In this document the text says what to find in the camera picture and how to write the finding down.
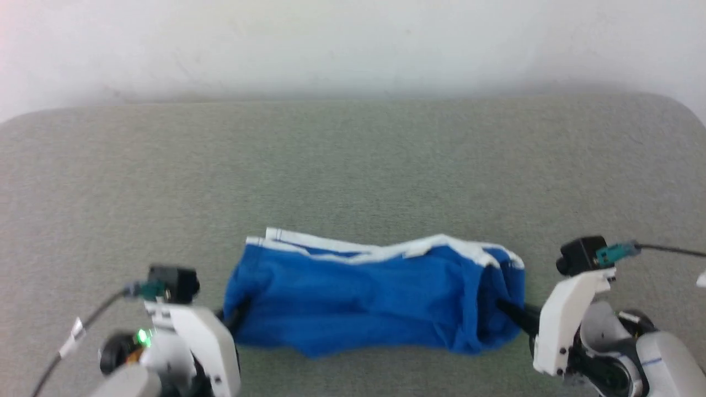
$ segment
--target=white trim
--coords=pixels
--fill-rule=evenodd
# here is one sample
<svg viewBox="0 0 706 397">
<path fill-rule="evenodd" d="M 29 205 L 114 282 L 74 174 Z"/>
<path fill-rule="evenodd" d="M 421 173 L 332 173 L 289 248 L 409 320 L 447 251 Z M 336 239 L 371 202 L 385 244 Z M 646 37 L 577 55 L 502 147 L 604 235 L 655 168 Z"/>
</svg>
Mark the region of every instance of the white trim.
<svg viewBox="0 0 706 397">
<path fill-rule="evenodd" d="M 347 263 L 350 265 L 385 261 L 399 255 L 414 256 L 418 255 L 420 252 L 424 253 L 433 247 L 448 246 L 454 251 L 456 251 L 459 255 L 475 262 L 479 266 L 495 266 L 498 268 L 500 267 L 500 264 L 495 260 L 495 258 L 492 257 L 492 255 L 487 254 L 485 251 L 483 251 L 480 245 L 469 242 L 463 242 L 461 240 L 453 239 L 452 237 L 445 235 L 426 237 L 423 239 L 412 240 L 410 242 L 390 245 L 388 247 L 378 247 L 373 251 L 364 252 L 352 257 L 338 256 L 335 254 L 310 254 L 309 252 L 307 252 L 307 250 L 301 247 L 297 247 L 286 242 L 279 242 L 262 237 L 248 237 L 246 239 L 246 244 L 257 245 L 260 247 L 274 249 L 277 251 L 296 252 L 298 254 L 308 256 L 309 258 L 316 260 L 334 261 L 338 263 Z"/>
<path fill-rule="evenodd" d="M 326 249 L 333 252 L 370 252 L 374 249 L 381 248 L 378 245 L 356 244 L 353 242 L 326 239 L 324 237 L 317 237 L 306 233 L 277 229 L 276 227 L 268 227 L 265 231 L 265 238 L 310 248 Z"/>
<path fill-rule="evenodd" d="M 488 242 L 468 242 L 447 235 L 423 237 L 421 239 L 394 244 L 386 247 L 380 247 L 377 245 L 355 244 L 340 240 L 326 239 L 323 237 L 317 237 L 305 233 L 291 232 L 289 230 L 283 230 L 276 227 L 268 227 L 265 231 L 265 238 L 279 242 L 297 244 L 303 247 L 326 249 L 328 251 L 334 252 L 360 252 L 361 254 L 370 254 L 379 249 L 391 249 L 395 252 L 395 255 L 405 254 L 408 256 L 422 255 L 433 247 L 440 247 L 446 245 L 456 251 L 459 255 L 471 259 L 472 261 L 483 261 L 485 263 L 487 262 L 487 260 L 484 258 L 490 256 L 491 261 L 487 264 L 493 264 L 494 266 L 499 267 L 500 265 L 498 264 L 498 262 L 493 259 L 491 255 L 483 251 L 483 248 L 495 248 L 502 249 L 508 254 L 510 260 L 513 262 L 514 268 L 525 268 L 525 263 L 522 261 L 522 259 L 517 254 L 506 249 L 502 245 Z"/>
</svg>

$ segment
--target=blue fabric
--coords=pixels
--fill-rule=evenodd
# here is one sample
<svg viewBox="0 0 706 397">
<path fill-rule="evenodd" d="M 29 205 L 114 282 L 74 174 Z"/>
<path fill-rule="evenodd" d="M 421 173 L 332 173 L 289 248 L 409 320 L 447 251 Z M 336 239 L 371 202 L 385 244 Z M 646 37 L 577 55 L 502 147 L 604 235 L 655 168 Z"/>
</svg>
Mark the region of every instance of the blue fabric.
<svg viewBox="0 0 706 397">
<path fill-rule="evenodd" d="M 525 272 L 502 249 L 485 249 L 500 268 L 480 266 L 446 246 L 364 265 L 315 259 L 326 251 L 306 249 L 309 254 L 246 245 L 223 306 L 228 315 L 250 300 L 237 343 L 289 346 L 309 357 L 381 345 L 473 355 L 519 333 L 495 301 L 523 306 Z"/>
</svg>

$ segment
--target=gray felt surface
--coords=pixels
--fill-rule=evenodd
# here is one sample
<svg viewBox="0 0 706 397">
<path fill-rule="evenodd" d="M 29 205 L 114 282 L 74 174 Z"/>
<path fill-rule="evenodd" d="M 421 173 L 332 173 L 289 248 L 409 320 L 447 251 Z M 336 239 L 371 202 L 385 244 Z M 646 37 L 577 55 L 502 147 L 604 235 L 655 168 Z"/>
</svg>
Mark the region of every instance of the gray felt surface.
<svg viewBox="0 0 706 397">
<path fill-rule="evenodd" d="M 527 299 L 585 234 L 706 247 L 706 131 L 653 95 L 408 102 L 258 102 L 65 109 L 0 126 L 0 384 L 26 396 L 77 315 L 153 261 L 195 266 L 218 307 L 266 226 L 362 243 L 446 233 L 504 244 Z M 609 300 L 638 307 L 706 360 L 695 287 L 706 263 L 643 254 Z M 100 381 L 113 308 L 45 396 Z M 309 361 L 242 349 L 242 396 L 593 396 L 532 370 L 525 337 L 481 357 L 375 348 Z"/>
</svg>

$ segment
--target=green led light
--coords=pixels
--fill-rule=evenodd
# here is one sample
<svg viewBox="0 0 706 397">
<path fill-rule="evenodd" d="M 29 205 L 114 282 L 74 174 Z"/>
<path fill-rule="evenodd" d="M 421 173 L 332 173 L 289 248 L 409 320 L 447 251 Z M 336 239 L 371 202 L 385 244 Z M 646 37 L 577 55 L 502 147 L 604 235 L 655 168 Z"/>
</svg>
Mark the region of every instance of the green led light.
<svg viewBox="0 0 706 397">
<path fill-rule="evenodd" d="M 152 331 L 150 331 L 150 335 L 147 334 L 147 331 L 141 329 L 137 331 L 137 341 L 143 346 L 147 346 L 148 348 L 150 347 L 151 340 L 150 336 L 152 335 Z"/>
</svg>

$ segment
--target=blue shorts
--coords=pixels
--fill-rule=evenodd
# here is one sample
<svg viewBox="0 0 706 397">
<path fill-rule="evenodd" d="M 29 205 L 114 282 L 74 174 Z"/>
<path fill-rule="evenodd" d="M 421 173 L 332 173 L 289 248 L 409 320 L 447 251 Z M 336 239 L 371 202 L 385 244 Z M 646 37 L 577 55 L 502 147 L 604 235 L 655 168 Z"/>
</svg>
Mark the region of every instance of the blue shorts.
<svg viewBox="0 0 706 397">
<path fill-rule="evenodd" d="M 497 299 L 525 301 L 524 264 L 497 244 L 436 235 L 379 247 L 268 228 L 248 237 L 223 309 L 250 303 L 237 343 L 309 357 L 391 345 L 477 354 L 519 333 Z"/>
</svg>

